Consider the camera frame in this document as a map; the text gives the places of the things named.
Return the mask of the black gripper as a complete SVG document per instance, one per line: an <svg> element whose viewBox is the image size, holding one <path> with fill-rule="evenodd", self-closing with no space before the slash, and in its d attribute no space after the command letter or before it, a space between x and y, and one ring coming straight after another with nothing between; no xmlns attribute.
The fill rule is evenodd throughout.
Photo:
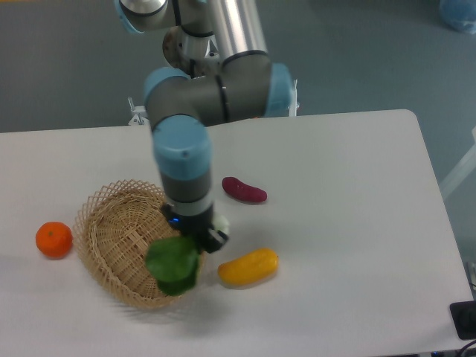
<svg viewBox="0 0 476 357"><path fill-rule="evenodd" d="M160 211L172 229L182 235L196 235L199 248L209 254L220 250L229 240L226 233L213 228L213 205L193 216L180 215L167 203Z"/></svg>

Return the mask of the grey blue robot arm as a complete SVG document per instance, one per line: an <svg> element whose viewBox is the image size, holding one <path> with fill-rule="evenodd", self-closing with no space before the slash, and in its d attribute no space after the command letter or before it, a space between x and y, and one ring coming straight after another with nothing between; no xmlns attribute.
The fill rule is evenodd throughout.
<svg viewBox="0 0 476 357"><path fill-rule="evenodd" d="M216 55L191 57L186 67L153 71L144 106L169 224L213 253L228 235L213 225L212 147L207 128L249 118L284 115L292 102L288 68L273 63L254 1L117 1L133 33L159 28L209 39Z"/></svg>

